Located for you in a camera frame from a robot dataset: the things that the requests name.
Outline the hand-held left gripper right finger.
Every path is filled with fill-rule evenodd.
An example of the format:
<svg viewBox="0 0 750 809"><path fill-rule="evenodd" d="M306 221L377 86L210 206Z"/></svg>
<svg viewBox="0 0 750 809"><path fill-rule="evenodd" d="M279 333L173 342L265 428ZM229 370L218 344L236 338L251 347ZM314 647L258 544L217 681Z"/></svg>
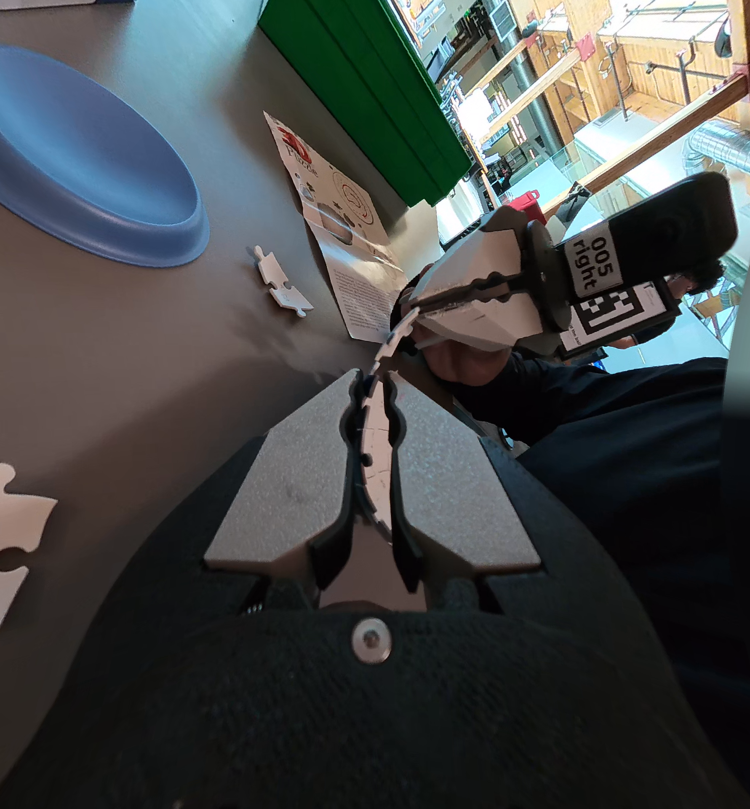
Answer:
<svg viewBox="0 0 750 809"><path fill-rule="evenodd" d="M477 432L396 372L386 412L392 441L392 554L409 592L451 579L542 565Z"/></svg>

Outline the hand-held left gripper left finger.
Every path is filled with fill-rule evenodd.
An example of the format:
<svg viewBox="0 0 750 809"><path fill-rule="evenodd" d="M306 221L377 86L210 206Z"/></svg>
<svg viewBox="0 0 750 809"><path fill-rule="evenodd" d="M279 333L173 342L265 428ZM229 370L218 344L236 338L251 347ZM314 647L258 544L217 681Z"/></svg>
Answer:
<svg viewBox="0 0 750 809"><path fill-rule="evenodd" d="M349 560L358 456L348 434L360 370L271 428L204 561L325 590Z"/></svg>

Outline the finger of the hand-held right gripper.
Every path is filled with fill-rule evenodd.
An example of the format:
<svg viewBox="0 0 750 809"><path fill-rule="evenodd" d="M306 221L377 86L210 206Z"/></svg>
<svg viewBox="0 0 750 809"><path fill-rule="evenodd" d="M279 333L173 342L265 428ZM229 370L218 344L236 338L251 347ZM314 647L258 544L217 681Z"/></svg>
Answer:
<svg viewBox="0 0 750 809"><path fill-rule="evenodd" d="M416 324L430 333L419 347L452 340L487 352L511 349L526 338L546 334L544 320L526 291L458 290L421 298L410 294L410 308L420 313Z"/></svg>
<svg viewBox="0 0 750 809"><path fill-rule="evenodd" d="M407 305L504 301L528 293L522 256L527 235L526 223L501 230L475 230L417 281L406 297Z"/></svg>

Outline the assembled curved puzzle section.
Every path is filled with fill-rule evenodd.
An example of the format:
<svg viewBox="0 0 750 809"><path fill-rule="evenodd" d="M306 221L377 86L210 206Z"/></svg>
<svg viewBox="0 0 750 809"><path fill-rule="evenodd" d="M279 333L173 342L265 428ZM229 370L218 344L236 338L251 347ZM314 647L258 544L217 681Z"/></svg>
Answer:
<svg viewBox="0 0 750 809"><path fill-rule="evenodd" d="M381 366L385 359L395 354L400 342L411 335L418 316L419 308L410 309L390 331L361 382L357 420L361 475L359 499L364 515L389 544L392 542L392 444L390 418L386 412L386 384Z"/></svg>

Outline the joined white puzzle pieces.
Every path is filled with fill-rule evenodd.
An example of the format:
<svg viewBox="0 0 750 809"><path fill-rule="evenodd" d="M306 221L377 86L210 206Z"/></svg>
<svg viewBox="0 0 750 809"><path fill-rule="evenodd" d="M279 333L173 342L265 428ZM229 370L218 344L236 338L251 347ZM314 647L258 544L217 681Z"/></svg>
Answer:
<svg viewBox="0 0 750 809"><path fill-rule="evenodd" d="M265 253L259 245L254 246L253 255L260 278L277 305L301 319L306 318L308 312L313 310L313 305L299 289L292 286L275 255Z"/></svg>

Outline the person's right forearm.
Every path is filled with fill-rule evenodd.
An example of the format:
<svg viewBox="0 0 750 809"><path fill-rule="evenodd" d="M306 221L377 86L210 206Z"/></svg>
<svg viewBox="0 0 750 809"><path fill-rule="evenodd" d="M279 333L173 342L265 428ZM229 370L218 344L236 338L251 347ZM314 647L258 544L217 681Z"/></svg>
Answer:
<svg viewBox="0 0 750 809"><path fill-rule="evenodd" d="M570 432L611 448L629 440L675 440L691 449L720 439L728 360L608 373L510 358L489 383L446 383L477 420L532 446Z"/></svg>

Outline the blue round ball stand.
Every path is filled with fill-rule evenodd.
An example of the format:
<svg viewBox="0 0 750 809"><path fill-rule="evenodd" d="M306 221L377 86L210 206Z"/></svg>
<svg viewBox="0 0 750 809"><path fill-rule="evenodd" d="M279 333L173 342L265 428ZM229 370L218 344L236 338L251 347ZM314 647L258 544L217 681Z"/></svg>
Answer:
<svg viewBox="0 0 750 809"><path fill-rule="evenodd" d="M0 45L0 204L51 236L127 265L204 252L189 168L136 110L66 64Z"/></svg>

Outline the person's right hand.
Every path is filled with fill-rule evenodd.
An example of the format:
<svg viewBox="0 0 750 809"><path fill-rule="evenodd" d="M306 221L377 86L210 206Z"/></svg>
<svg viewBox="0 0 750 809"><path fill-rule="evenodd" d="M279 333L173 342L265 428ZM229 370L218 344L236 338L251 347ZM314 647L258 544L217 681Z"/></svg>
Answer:
<svg viewBox="0 0 750 809"><path fill-rule="evenodd" d="M424 341L419 350L436 378L469 387L491 382L512 356L511 349L487 351L450 339Z"/></svg>

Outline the red container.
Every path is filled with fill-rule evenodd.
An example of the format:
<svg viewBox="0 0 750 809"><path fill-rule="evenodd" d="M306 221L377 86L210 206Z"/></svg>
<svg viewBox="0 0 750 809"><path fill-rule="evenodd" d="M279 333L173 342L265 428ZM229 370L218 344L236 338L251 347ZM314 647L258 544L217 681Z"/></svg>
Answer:
<svg viewBox="0 0 750 809"><path fill-rule="evenodd" d="M540 197L540 192L537 189L532 189L513 197L507 202L507 205L524 214L529 222L537 221L545 226L547 219L540 206Z"/></svg>

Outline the black white marker sign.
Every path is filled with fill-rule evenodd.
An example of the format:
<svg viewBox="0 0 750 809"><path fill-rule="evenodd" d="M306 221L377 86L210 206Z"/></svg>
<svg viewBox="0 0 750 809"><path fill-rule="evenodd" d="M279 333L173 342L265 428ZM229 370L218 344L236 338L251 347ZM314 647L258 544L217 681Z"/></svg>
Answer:
<svg viewBox="0 0 750 809"><path fill-rule="evenodd" d="M591 354L679 314L679 303L663 279L629 289L610 289L572 306L571 322L561 333L555 355L567 361Z"/></svg>

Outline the white folded leaflet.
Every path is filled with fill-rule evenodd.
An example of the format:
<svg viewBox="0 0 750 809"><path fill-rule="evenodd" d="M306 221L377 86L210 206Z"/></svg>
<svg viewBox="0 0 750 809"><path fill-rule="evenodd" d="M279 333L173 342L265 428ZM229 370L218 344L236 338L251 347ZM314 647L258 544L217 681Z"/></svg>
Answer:
<svg viewBox="0 0 750 809"><path fill-rule="evenodd" d="M381 344L408 278L369 194L278 119L264 113L318 242L351 338Z"/></svg>

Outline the green plastic crate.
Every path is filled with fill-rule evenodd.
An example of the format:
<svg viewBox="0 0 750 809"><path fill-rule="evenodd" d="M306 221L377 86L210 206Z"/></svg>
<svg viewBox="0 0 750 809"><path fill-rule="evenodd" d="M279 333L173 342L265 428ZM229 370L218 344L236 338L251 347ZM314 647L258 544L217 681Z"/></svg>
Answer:
<svg viewBox="0 0 750 809"><path fill-rule="evenodd" d="M407 206L436 206L470 171L387 2L268 1L258 25Z"/></svg>

